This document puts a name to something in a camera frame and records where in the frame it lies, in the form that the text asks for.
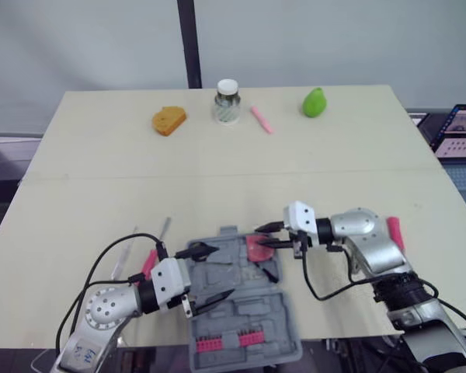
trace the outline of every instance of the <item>table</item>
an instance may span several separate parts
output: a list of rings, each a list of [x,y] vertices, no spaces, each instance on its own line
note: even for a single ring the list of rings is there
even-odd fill
[[[175,252],[222,225],[250,232],[281,219],[293,200],[318,216],[358,206],[399,216],[412,265],[466,312],[466,206],[391,89],[324,87],[329,107],[308,119],[297,107],[310,89],[242,89],[234,127],[211,119],[211,89],[66,93],[0,228],[0,347],[52,347],[98,253],[135,226],[158,234],[171,216],[165,241]],[[274,134],[250,117],[251,104]],[[189,118],[164,138],[150,123],[169,105]],[[151,247],[135,240],[125,274]],[[118,255],[94,279],[109,278]],[[302,338],[394,332],[369,286],[320,303],[300,261],[280,255]],[[308,256],[321,293],[346,283],[344,266],[339,254]],[[186,335],[178,308],[135,319],[123,333],[134,346],[187,343]]]

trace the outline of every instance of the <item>gray plastic case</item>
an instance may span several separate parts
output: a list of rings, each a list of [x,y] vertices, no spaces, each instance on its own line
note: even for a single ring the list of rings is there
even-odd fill
[[[187,260],[196,305],[234,288],[216,308],[190,319],[190,368],[197,373],[215,373],[282,364],[302,357],[301,339],[294,327],[290,301],[276,284],[247,259],[245,237],[235,226],[221,228],[218,237],[190,241],[205,242],[219,250],[205,262]],[[261,262],[281,281],[277,254]],[[262,330],[265,343],[240,347],[238,332]],[[198,338],[220,336],[223,350],[198,353]]]

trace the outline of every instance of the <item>pink object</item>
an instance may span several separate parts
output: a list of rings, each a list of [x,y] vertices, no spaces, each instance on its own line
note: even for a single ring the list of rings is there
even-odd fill
[[[203,340],[198,340],[196,342],[196,352],[210,352],[223,349],[223,341],[220,337],[207,339],[205,337]]]
[[[260,239],[265,239],[264,235],[248,235],[245,237],[247,242],[247,257],[251,262],[263,262],[269,260],[274,254],[274,249],[262,246],[257,243]]]
[[[404,241],[402,240],[401,234],[401,221],[396,216],[391,216],[387,218],[387,226],[388,226],[388,233],[390,234],[390,238],[393,242],[395,242],[398,248],[404,252]]]
[[[252,111],[252,114],[254,114],[254,117],[257,118],[257,120],[259,121],[259,124],[263,126],[264,131],[266,131],[268,134],[272,134],[274,132],[273,129],[271,128],[270,122],[268,122],[267,119],[261,115],[261,113],[259,112],[259,109],[257,109],[255,106],[252,106],[250,108],[250,111]]]
[[[254,332],[239,336],[240,347],[247,347],[253,344],[264,343],[264,332]]]
[[[148,258],[147,260],[145,260],[143,268],[141,268],[142,274],[145,275],[145,280],[148,280],[150,278],[150,271],[152,270],[152,268],[155,267],[156,261],[157,261],[157,250],[156,249],[150,250],[150,254],[148,254]]]

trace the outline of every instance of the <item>black pole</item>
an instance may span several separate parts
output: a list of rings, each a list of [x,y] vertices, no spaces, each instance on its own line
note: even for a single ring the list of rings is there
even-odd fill
[[[202,88],[199,43],[196,36],[195,4],[193,0],[177,0],[177,2],[188,88]]]

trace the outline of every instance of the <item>bread slice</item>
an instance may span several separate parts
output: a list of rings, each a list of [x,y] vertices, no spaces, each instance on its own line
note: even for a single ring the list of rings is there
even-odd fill
[[[185,110],[179,106],[164,106],[152,118],[152,125],[162,136],[169,136],[186,119]]]

